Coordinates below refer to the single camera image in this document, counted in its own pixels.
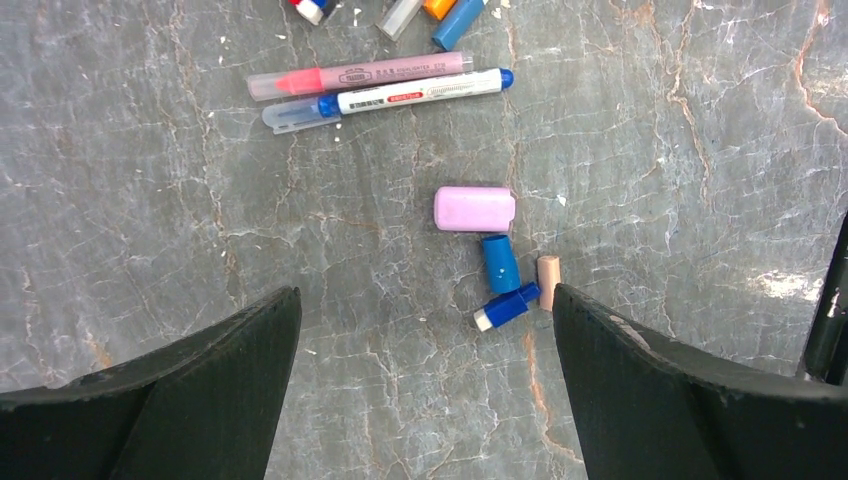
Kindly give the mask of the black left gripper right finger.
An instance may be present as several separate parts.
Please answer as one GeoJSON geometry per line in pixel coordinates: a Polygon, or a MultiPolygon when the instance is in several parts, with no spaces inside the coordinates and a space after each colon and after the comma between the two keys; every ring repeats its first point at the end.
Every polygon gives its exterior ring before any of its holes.
{"type": "Polygon", "coordinates": [[[579,290],[553,327],[592,479],[843,479],[847,392],[671,339],[579,290]]]}

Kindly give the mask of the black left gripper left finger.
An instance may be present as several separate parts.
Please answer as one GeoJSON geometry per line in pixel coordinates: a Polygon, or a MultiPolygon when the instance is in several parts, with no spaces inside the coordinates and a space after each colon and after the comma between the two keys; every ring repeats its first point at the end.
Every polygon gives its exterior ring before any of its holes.
{"type": "Polygon", "coordinates": [[[143,356],[1,397],[5,479],[261,479],[301,329],[283,287],[143,356]]]}

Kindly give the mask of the peach marker cap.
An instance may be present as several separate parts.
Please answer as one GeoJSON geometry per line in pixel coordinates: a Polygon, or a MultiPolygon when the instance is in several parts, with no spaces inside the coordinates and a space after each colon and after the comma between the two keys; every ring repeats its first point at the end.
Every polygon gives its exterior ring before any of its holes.
{"type": "Polygon", "coordinates": [[[537,259],[537,280],[540,289],[539,306],[542,310],[553,310],[555,289],[562,282],[560,258],[545,255],[537,259]]]}

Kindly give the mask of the small blue white cap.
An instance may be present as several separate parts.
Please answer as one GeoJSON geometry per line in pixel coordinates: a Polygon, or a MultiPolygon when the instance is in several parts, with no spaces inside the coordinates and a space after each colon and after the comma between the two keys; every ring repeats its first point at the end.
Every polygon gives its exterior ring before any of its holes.
{"type": "Polygon", "coordinates": [[[498,295],[473,315],[473,320],[481,332],[499,328],[529,310],[529,304],[537,300],[541,291],[535,282],[530,282],[517,290],[498,295]]]}

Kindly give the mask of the light blue marker cap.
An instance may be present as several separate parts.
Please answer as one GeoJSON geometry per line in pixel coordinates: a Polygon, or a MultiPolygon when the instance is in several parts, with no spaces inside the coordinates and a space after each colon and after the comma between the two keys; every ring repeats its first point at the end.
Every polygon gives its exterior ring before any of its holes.
{"type": "Polygon", "coordinates": [[[521,287],[521,276],[510,238],[505,234],[482,239],[482,249],[489,287],[500,295],[521,287]]]}

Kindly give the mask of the blue white marker clear cap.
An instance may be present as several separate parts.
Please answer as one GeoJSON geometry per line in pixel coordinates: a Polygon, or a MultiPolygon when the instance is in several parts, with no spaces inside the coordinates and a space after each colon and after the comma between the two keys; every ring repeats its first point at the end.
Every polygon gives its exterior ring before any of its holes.
{"type": "Polygon", "coordinates": [[[492,68],[270,105],[262,110],[261,120],[274,134],[292,133],[337,123],[351,114],[499,93],[513,83],[511,70],[492,68]]]}

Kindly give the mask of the pink highlighter clear cap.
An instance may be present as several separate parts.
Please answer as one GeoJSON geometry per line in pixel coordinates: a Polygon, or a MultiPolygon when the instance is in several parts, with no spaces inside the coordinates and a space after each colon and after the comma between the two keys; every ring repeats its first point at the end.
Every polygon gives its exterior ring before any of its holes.
{"type": "Polygon", "coordinates": [[[247,77],[246,84],[255,101],[267,101],[460,74],[473,68],[474,56],[471,53],[455,51],[251,75],[247,77]]]}

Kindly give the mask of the white marker red tip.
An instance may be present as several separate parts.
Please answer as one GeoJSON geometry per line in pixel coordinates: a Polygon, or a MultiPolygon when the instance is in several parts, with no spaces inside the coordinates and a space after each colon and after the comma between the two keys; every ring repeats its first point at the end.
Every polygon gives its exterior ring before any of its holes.
{"type": "Polygon", "coordinates": [[[288,0],[296,12],[310,24],[318,26],[335,9],[332,0],[288,0]]]}

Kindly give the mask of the white marker orange tip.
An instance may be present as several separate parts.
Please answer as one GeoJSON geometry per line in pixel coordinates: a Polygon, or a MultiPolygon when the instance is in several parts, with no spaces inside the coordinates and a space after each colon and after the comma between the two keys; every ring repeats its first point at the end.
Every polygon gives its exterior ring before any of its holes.
{"type": "Polygon", "coordinates": [[[457,0],[424,0],[422,7],[432,18],[442,21],[456,2],[457,0]]]}

